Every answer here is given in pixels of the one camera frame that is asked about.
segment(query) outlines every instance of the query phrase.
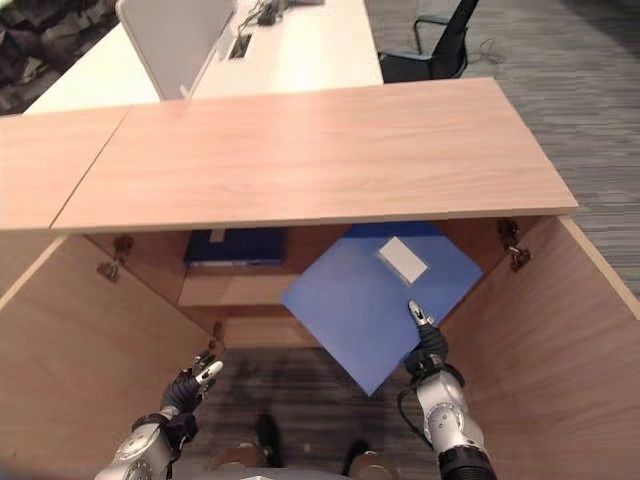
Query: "desk surface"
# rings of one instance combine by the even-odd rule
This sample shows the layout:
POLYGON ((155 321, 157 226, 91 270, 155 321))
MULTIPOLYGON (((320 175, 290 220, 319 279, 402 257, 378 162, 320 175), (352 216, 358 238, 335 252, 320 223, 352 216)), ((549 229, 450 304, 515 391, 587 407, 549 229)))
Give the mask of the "desk surface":
POLYGON ((575 207, 495 81, 465 79, 134 105, 53 228, 354 223, 575 207))
MULTIPOLYGON (((254 0, 239 0, 235 32, 254 0)), ((194 98, 382 84, 363 0, 326 0, 286 11, 281 23, 246 30, 243 60, 211 59, 194 98)), ((158 94, 122 25, 87 52, 27 113, 156 103, 158 94)))
POLYGON ((129 108, 1 118, 0 230, 48 228, 129 108))

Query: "white desk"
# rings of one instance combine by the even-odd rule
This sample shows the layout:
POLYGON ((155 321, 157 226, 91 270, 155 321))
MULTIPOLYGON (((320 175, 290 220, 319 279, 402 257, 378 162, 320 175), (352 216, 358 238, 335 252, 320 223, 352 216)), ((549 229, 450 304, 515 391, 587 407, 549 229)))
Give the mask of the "white desk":
MULTIPOLYGON (((238 1, 238 12, 228 26, 232 32, 254 3, 238 1)), ((245 32, 254 34, 245 58, 221 60, 215 53, 194 98, 382 84, 363 0, 295 7, 284 13, 281 23, 245 32)), ((158 101, 144 66, 118 25, 27 113, 158 101)))

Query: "white label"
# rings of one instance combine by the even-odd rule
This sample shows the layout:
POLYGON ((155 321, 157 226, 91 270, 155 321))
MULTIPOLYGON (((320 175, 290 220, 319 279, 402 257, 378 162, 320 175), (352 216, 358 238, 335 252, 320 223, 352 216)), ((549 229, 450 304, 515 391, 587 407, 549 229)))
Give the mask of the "white label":
POLYGON ((398 237, 389 240, 379 253, 409 285, 429 268, 398 237))

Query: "cable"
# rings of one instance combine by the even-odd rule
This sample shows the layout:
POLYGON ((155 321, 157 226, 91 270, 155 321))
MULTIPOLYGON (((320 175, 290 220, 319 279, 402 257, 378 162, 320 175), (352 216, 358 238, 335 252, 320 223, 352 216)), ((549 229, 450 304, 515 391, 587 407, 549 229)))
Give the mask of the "cable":
POLYGON ((420 438, 420 440, 422 440, 424 443, 426 443, 429 446, 430 449, 433 450, 433 445, 431 444, 431 442, 429 440, 427 440, 427 437, 424 434, 424 432, 422 430, 420 430, 418 427, 416 427, 411 420, 409 420, 409 417, 407 417, 407 414, 404 412, 404 408, 402 407, 402 404, 404 402, 405 397, 407 395, 409 395, 410 393, 412 393, 414 390, 415 389, 414 389, 413 385, 409 385, 407 388, 405 388, 404 390, 402 390, 398 394, 398 397, 396 399, 396 404, 398 405, 398 412, 400 413, 400 416, 405 421, 405 423, 407 424, 409 429, 415 435, 417 435, 418 438, 420 438))
POLYGON ((247 12, 247 18, 238 25, 238 41, 242 41, 242 32, 254 20, 256 20, 271 4, 266 0, 258 0, 253 7, 247 12))
POLYGON ((495 45, 496 39, 494 37, 485 38, 482 43, 480 43, 478 50, 469 54, 469 64, 478 63, 482 60, 486 60, 494 65, 504 63, 507 57, 501 53, 496 53, 494 51, 495 45))

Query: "black cable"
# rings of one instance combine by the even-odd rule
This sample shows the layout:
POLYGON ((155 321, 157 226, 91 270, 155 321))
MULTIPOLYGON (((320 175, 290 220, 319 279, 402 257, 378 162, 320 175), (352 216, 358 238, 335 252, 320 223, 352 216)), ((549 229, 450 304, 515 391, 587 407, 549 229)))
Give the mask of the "black cable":
POLYGON ((478 63, 481 60, 487 60, 494 65, 504 63, 507 57, 501 53, 496 53, 494 51, 495 45, 496 39, 494 37, 485 38, 482 43, 480 43, 477 51, 469 53, 469 64, 478 63))
POLYGON ((433 450, 433 445, 431 444, 431 442, 427 439, 426 435, 424 434, 424 432, 415 426, 415 424, 409 419, 409 417, 407 417, 407 414, 404 412, 404 408, 402 406, 404 399, 407 395, 409 395, 410 393, 414 392, 415 388, 413 387, 413 385, 408 386, 407 388, 405 388, 404 390, 402 390, 399 394, 398 397, 396 398, 396 404, 398 405, 398 412, 400 413, 400 416, 402 417, 402 419, 405 421, 405 423, 407 424, 407 426, 409 427, 409 429, 418 437, 420 438, 420 440, 422 440, 424 443, 426 443, 430 449, 433 450))

